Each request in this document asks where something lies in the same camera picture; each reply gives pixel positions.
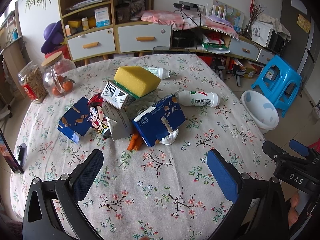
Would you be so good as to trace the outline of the person's right hand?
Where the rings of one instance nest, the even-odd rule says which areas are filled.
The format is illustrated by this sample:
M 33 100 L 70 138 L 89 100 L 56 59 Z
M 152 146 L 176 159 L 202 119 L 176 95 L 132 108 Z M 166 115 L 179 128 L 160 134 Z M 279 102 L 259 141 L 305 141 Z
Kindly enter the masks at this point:
M 289 227 L 293 226 L 293 224 L 296 223 L 296 221 L 298 220 L 298 212 L 296 211 L 296 207 L 299 204 L 299 193 L 298 191 L 295 192 L 292 197 L 290 198 L 290 209 L 289 209 L 289 213 L 288 213 L 288 221 L 289 221 Z

